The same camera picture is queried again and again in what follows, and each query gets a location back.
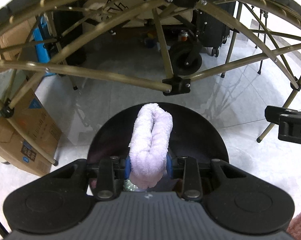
label on box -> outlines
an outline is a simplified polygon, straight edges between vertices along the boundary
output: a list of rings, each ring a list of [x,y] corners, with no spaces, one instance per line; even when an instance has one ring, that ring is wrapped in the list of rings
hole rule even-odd
[[[26,142],[25,140],[23,142],[20,152],[23,155],[25,155],[32,162],[35,161],[37,153],[32,150],[31,145],[28,142]]]
[[[42,106],[41,106],[40,103],[36,100],[36,98],[34,98],[34,99],[31,101],[31,103],[30,103],[30,105],[29,105],[28,108],[29,108],[29,109],[41,109]]]

cardboard box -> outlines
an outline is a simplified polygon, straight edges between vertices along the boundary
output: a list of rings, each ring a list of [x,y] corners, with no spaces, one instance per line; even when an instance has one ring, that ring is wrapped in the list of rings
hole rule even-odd
[[[18,102],[13,117],[22,129],[50,156],[54,156],[61,131],[33,90]],[[38,176],[49,173],[51,163],[0,117],[0,156],[17,168]]]
[[[5,48],[8,46],[25,43],[26,38],[35,22],[36,19],[33,17],[8,30],[5,34],[0,36],[0,46]],[[21,49],[14,49],[4,52],[3,55],[5,60],[13,60],[20,51]]]

folded towel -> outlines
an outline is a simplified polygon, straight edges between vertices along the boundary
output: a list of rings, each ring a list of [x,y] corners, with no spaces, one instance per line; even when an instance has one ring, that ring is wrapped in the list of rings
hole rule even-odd
[[[146,104],[138,113],[130,142],[130,181],[140,189],[154,187],[166,170],[172,116],[158,104]]]

round black pad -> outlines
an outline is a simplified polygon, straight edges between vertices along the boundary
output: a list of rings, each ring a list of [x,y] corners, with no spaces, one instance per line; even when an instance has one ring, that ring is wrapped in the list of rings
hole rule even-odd
[[[250,174],[222,180],[205,205],[218,224],[245,235],[285,231],[294,215],[294,202],[286,192]]]

suitcase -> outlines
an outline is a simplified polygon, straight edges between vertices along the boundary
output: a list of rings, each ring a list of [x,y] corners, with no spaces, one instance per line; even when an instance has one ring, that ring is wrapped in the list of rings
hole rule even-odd
[[[218,6],[233,15],[236,2],[219,4]],[[218,57],[219,47],[227,42],[229,27],[215,19],[213,16],[201,12],[197,14],[198,39],[204,47],[212,48],[212,56]]]
[[[74,2],[72,4],[68,4],[67,6],[72,7],[82,7],[84,1],[80,0]],[[74,23],[81,20],[84,16],[82,12],[76,11],[54,11],[54,24],[56,27],[57,35],[61,35],[63,31],[67,30]],[[66,34],[60,41],[61,47],[65,47],[70,44],[73,40],[77,39],[79,36],[83,34],[83,26],[79,25],[70,33]],[[66,62],[68,65],[78,66],[82,64],[86,60],[86,52],[83,47],[76,50],[73,54],[66,58]]]

